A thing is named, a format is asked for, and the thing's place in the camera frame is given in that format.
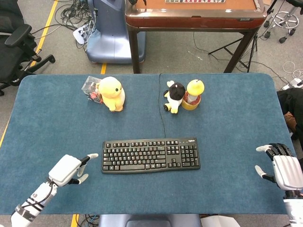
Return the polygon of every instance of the yellow mushroom toy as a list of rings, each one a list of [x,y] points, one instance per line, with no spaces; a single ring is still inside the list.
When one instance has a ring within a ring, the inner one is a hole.
[[[182,107],[187,110],[194,110],[201,102],[201,94],[204,92],[204,84],[199,79],[190,81],[187,91],[182,100]]]

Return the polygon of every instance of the small figurine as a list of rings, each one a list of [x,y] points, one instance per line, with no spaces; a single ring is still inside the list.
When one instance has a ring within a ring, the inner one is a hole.
[[[110,111],[123,110],[125,93],[119,80],[114,77],[105,77],[97,87],[102,95],[103,103]]]
[[[194,110],[201,101],[201,94],[204,92],[204,84],[199,79],[190,81],[187,91],[182,100],[182,107],[187,110]]]
[[[169,103],[163,105],[165,111],[170,111],[172,114],[178,113],[178,107],[180,106],[183,96],[185,94],[185,87],[174,81],[168,81],[168,90],[164,91],[163,95],[167,98]]]

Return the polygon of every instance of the keyboard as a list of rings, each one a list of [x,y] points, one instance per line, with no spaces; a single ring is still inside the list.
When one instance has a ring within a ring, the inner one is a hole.
[[[104,174],[136,174],[200,168],[196,138],[104,141]]]

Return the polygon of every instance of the chair wheel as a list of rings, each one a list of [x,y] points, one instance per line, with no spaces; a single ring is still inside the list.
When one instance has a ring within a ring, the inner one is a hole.
[[[293,35],[295,33],[295,29],[290,30],[289,35]]]
[[[268,27],[269,26],[269,20],[265,21],[263,27]]]
[[[49,60],[50,63],[55,63],[56,62],[56,59],[54,57],[52,57],[50,60]]]
[[[287,39],[286,37],[282,37],[281,39],[279,39],[279,42],[282,44],[286,41],[286,39]]]
[[[270,31],[266,32],[264,37],[268,39],[270,37]]]

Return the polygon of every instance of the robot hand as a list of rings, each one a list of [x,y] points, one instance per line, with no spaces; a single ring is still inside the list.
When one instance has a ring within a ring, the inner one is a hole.
[[[57,188],[67,184],[81,184],[88,174],[83,174],[86,163],[98,157],[98,154],[89,154],[79,160],[70,155],[64,155],[51,169],[47,182],[42,183],[37,190],[22,204],[15,208],[11,215],[12,227],[27,227],[44,209],[46,204],[57,194]],[[78,179],[72,178],[78,171]]]
[[[303,173],[296,157],[290,149],[280,143],[258,147],[256,151],[265,152],[273,163],[275,176],[268,175],[259,166],[257,173],[266,180],[276,183],[285,191],[284,204],[292,227],[303,227]]]

